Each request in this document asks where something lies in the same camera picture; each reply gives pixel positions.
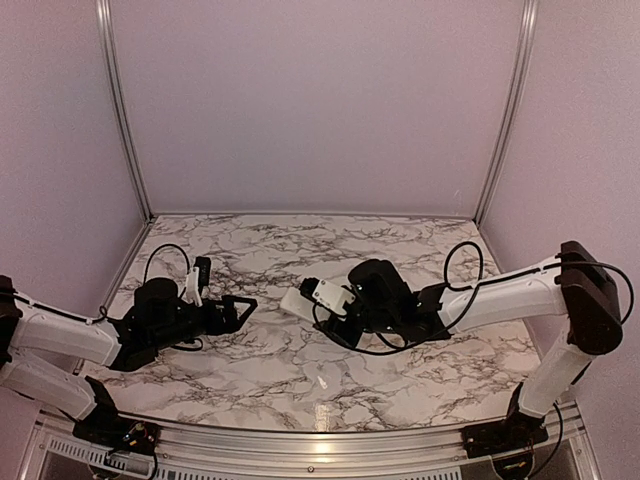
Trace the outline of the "white remote control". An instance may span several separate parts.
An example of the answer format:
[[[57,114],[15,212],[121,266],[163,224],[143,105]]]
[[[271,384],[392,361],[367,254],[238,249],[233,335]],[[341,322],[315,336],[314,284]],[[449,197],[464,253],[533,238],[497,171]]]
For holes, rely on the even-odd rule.
[[[301,295],[298,289],[289,287],[280,300],[279,308],[308,323],[314,322],[314,303]]]

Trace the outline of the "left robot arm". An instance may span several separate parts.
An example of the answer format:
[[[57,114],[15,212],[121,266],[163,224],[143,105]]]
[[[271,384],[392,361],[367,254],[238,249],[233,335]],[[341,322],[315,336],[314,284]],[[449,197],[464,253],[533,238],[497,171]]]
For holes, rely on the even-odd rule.
[[[98,406],[89,381],[73,377],[37,356],[61,353],[111,370],[133,372],[156,360],[161,350],[201,335],[238,332],[256,310],[253,298],[224,295],[203,299],[193,288],[181,295],[169,278],[153,278],[134,292],[121,319],[84,318],[35,302],[1,278],[1,384],[52,405],[86,426],[106,445],[125,438],[126,423]]]

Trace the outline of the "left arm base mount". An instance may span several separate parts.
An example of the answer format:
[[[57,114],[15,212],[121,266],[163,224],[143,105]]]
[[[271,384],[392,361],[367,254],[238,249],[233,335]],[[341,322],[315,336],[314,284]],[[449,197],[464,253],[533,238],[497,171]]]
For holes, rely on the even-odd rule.
[[[158,442],[160,426],[128,418],[107,417],[79,421],[74,425],[76,438],[108,447],[113,452],[132,452],[152,456]]]

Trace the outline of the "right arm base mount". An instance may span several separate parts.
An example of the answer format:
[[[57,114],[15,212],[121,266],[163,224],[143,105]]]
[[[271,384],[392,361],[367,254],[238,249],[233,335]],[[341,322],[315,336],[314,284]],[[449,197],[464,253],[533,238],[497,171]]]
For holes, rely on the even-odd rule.
[[[461,430],[463,447],[469,458],[479,458],[531,447],[549,439],[541,424],[499,420],[466,426]]]

